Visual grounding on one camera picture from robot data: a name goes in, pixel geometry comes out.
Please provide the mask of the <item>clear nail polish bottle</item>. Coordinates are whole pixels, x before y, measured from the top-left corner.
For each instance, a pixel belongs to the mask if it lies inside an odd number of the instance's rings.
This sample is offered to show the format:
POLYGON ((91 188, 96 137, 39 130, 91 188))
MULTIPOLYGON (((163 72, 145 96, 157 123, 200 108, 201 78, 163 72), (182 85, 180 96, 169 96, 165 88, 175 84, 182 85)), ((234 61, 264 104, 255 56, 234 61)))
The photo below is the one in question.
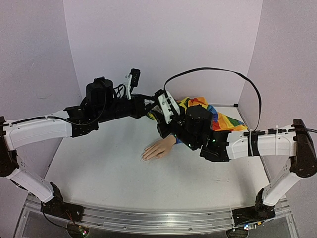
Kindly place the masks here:
POLYGON ((146 106, 146 109, 148 109, 149 111, 157 111, 157 112, 162 113, 162 109, 160 107, 160 104, 157 101, 146 99, 145 106, 146 106))

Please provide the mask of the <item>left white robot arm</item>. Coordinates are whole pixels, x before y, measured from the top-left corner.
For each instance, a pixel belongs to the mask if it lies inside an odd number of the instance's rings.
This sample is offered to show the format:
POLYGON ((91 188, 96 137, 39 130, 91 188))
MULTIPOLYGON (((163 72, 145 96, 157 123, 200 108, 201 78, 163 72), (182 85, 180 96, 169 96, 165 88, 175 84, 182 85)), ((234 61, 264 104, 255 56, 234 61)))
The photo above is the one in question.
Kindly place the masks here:
POLYGON ((124 117, 139 119, 152 109, 158 94, 147 96, 134 94, 137 77, 128 76, 123 85, 124 95, 119 88, 104 77, 96 78, 86 86, 86 97, 80 105, 67 107, 62 111, 16 121, 0 118, 0 175, 33 194, 41 201, 41 211, 69 219, 82 220, 84 208, 65 202, 60 189, 53 182, 30 171, 18 158, 17 148, 54 138, 79 137, 99 129, 99 123, 124 117))

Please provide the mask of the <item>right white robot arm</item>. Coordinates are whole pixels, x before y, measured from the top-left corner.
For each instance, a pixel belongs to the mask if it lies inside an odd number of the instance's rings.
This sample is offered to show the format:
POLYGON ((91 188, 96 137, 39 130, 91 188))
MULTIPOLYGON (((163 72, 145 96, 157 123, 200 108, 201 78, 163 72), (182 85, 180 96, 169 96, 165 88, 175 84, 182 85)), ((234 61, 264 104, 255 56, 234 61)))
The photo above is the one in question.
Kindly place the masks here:
POLYGON ((200 157, 211 162, 229 162, 245 157, 288 156, 279 174, 261 189, 253 206, 234 209, 234 227, 251 225, 275 217, 274 207, 298 181, 317 172, 314 143, 301 119, 292 125, 264 131, 215 131, 212 114, 202 106, 189 107, 180 113, 153 111, 162 138, 174 135, 191 150, 200 150, 200 157))

